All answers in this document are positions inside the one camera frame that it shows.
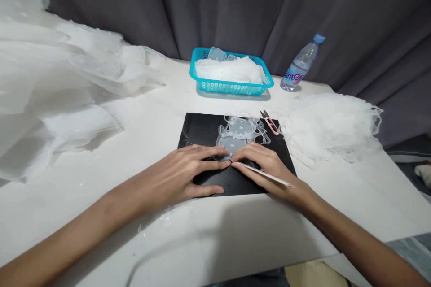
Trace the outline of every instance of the bottle label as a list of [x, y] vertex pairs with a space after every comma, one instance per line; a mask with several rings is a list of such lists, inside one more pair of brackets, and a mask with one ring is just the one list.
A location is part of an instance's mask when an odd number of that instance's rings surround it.
[[302, 74], [296, 73], [296, 72], [292, 71], [291, 68], [289, 68], [287, 70], [286, 74], [284, 75], [284, 79], [289, 84], [296, 85], [296, 84], [298, 84], [302, 80], [302, 78], [304, 76], [305, 76], [305, 74], [302, 75]]

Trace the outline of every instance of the thread snips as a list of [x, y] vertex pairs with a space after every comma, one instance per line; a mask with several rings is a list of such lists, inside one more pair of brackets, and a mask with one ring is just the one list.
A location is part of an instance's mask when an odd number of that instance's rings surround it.
[[271, 119], [271, 117], [269, 116], [268, 112], [266, 112], [265, 110], [262, 112], [260, 112], [260, 114], [262, 115], [263, 119], [265, 119], [266, 124], [268, 125], [268, 127], [271, 129], [271, 131], [273, 132], [274, 135], [279, 135], [280, 131], [277, 128], [277, 126], [275, 125], [274, 121]]

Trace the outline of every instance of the gray curtain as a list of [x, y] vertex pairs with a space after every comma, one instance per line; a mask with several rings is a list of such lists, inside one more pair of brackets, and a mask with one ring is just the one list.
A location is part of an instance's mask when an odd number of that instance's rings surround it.
[[320, 32], [306, 80], [385, 110], [389, 146], [431, 130], [431, 0], [51, 0], [65, 19], [120, 32], [172, 58], [217, 46], [260, 56], [283, 75]]

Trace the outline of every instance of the hand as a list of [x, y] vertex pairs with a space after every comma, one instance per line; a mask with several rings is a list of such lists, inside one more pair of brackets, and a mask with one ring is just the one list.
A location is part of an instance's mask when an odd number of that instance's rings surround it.
[[[282, 179], [296, 188], [277, 183], [268, 177], [260, 175], [236, 163], [236, 161], [240, 161], [244, 158], [256, 162], [262, 167], [262, 171]], [[306, 209], [309, 203], [318, 196], [307, 183], [298, 179], [284, 166], [275, 151], [267, 149], [258, 143], [249, 143], [238, 149], [232, 157], [232, 167], [237, 168], [241, 173], [266, 189], [269, 193], [291, 202], [300, 208]]]
[[194, 197], [222, 194], [218, 185], [199, 186], [192, 183], [193, 177], [206, 170], [228, 167], [230, 161], [202, 161], [211, 156], [227, 156], [223, 146], [204, 147], [191, 145], [174, 150], [169, 155], [131, 177], [113, 190], [120, 200], [127, 200], [130, 217], [162, 209]]

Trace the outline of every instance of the white stylus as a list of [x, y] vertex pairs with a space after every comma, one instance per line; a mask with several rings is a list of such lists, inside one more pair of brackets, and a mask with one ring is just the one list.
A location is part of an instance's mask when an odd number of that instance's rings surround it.
[[263, 176], [266, 176], [266, 177], [268, 177], [268, 178], [271, 178], [272, 180], [275, 180], [276, 182], [279, 182], [280, 184], [286, 185], [286, 186], [288, 186], [288, 187], [296, 188], [296, 187], [295, 187], [295, 186], [293, 186], [292, 184], [290, 184], [290, 183], [288, 183], [288, 182], [285, 182], [284, 180], [281, 180], [280, 178], [277, 178], [277, 177], [275, 177], [275, 176], [272, 176], [272, 175], [270, 175], [270, 174], [267, 174], [266, 172], [263, 172], [263, 171], [261, 171], [261, 170], [259, 170], [259, 169], [257, 169], [257, 168], [254, 168], [254, 167], [251, 167], [251, 166], [249, 166], [249, 165], [243, 164], [243, 163], [241, 163], [241, 162], [239, 162], [239, 161], [236, 161], [236, 163], [238, 163], [238, 164], [240, 164], [240, 165], [242, 165], [242, 166], [244, 166], [244, 167], [246, 167], [246, 168], [248, 168], [248, 169], [250, 169], [250, 170], [253, 170], [253, 171], [255, 171], [255, 172], [257, 172], [257, 173], [259, 173], [259, 174], [261, 174], [261, 175], [263, 175]]

